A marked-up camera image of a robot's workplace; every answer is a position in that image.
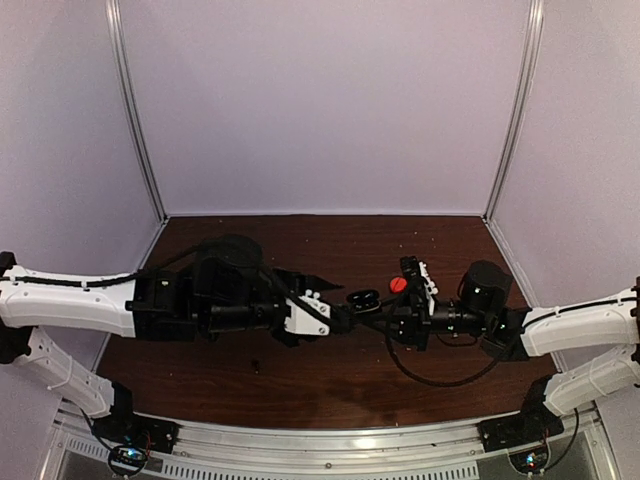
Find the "black earbud charging case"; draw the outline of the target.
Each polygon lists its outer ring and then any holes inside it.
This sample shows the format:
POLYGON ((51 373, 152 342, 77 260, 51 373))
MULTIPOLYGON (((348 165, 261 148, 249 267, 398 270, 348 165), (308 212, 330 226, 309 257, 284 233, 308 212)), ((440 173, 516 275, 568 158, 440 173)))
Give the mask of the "black earbud charging case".
POLYGON ((381 308, 380 294, 375 289, 364 289, 350 293, 346 301, 356 314, 375 312, 381 308))

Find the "red earbud charging case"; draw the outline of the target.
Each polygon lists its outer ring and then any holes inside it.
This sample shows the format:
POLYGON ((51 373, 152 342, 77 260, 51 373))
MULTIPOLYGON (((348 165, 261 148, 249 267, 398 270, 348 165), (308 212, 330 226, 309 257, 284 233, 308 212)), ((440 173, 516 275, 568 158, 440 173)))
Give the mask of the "red earbud charging case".
POLYGON ((392 294, 398 295, 404 292, 407 288, 408 281, 404 277, 393 277, 389 282, 389 291, 392 294))

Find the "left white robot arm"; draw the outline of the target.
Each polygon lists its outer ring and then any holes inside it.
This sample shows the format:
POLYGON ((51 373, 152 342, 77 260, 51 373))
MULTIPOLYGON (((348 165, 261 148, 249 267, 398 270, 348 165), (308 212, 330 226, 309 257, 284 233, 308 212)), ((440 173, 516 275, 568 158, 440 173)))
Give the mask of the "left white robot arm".
POLYGON ((144 433, 126 387, 87 371, 54 344, 44 327, 106 332, 155 342, 212 339, 266 329, 285 344, 346 333, 349 311, 321 294, 335 284, 272 269, 259 244, 226 234, 163 263, 110 276, 55 275, 1 255, 1 361, 30 369, 123 444, 144 433))

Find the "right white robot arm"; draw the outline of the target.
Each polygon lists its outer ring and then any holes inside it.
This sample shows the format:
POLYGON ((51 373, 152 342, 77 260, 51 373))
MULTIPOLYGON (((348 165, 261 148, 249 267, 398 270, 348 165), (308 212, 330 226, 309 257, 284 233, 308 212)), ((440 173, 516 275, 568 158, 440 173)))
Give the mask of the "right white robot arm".
POLYGON ((435 282, 424 262, 414 256, 400 260, 403 285, 387 311, 374 291, 351 301, 360 318, 385 336, 387 352, 408 378, 434 388, 458 388, 487 375, 504 361, 527 361, 556 351, 607 345, 609 351, 564 373, 534 382, 512 430, 519 440, 535 440, 552 418, 639 381, 639 288, 586 303, 552 308, 507 307, 513 278, 497 264, 473 262, 447 302, 437 298, 435 282), (405 367, 395 352, 401 343, 425 350, 438 334, 477 338, 491 362, 477 373, 455 381, 421 377, 405 367))

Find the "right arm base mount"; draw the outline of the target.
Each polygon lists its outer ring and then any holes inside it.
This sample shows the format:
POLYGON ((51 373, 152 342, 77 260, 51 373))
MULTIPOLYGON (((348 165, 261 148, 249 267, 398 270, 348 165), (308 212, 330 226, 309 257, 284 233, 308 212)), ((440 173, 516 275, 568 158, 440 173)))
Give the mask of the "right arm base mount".
POLYGON ((580 427, 580 414, 574 409, 575 425, 565 449, 552 453, 551 437, 564 432, 560 416, 543 405, 545 389, 552 376, 534 381, 519 412, 481 421, 478 432, 486 453, 509 450, 509 461, 515 471, 527 478, 542 477, 559 465, 572 449, 580 427))

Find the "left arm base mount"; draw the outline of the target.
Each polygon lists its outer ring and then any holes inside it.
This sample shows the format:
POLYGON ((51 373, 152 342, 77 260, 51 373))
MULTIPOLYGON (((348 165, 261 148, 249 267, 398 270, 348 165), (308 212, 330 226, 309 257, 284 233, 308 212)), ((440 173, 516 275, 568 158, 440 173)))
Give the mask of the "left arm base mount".
POLYGON ((114 399, 103 417, 81 410, 92 436, 107 451, 107 466, 117 478, 131 479, 142 472, 152 453, 171 454, 179 426, 174 421, 140 415, 133 410, 133 394, 113 383, 114 399))

